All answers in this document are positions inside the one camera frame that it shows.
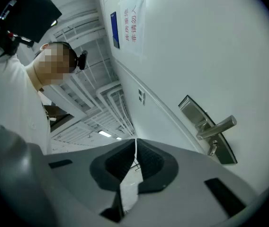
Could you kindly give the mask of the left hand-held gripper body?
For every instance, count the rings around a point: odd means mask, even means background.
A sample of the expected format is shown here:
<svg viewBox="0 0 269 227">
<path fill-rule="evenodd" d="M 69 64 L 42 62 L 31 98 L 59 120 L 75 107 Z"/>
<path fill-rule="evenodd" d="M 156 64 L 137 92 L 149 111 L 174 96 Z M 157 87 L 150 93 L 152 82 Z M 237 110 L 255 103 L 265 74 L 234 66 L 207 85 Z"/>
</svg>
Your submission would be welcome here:
<svg viewBox="0 0 269 227">
<path fill-rule="evenodd" d="M 51 0 L 0 0 L 0 61 L 40 42 L 60 16 Z"/>
</svg>

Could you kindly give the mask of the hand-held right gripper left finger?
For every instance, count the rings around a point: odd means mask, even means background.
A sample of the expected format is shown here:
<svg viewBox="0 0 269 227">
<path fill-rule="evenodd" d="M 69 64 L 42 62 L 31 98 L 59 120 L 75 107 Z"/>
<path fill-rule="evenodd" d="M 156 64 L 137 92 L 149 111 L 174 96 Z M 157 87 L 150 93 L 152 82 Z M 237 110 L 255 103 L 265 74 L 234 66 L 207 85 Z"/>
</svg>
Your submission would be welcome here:
<svg viewBox="0 0 269 227">
<path fill-rule="evenodd" d="M 120 184 L 135 159 L 135 140 L 47 155 L 52 172 L 85 207 L 113 222 L 124 217 Z"/>
</svg>

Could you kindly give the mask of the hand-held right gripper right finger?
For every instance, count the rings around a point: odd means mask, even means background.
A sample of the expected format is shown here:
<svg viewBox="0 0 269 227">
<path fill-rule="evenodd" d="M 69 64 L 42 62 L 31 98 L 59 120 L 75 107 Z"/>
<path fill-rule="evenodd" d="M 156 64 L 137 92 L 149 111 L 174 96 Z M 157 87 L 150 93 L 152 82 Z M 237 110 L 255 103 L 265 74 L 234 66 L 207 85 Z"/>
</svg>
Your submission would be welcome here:
<svg viewBox="0 0 269 227">
<path fill-rule="evenodd" d="M 244 180 L 194 151 L 138 139 L 137 159 L 143 181 L 127 227 L 237 225 L 257 198 Z"/>
</svg>

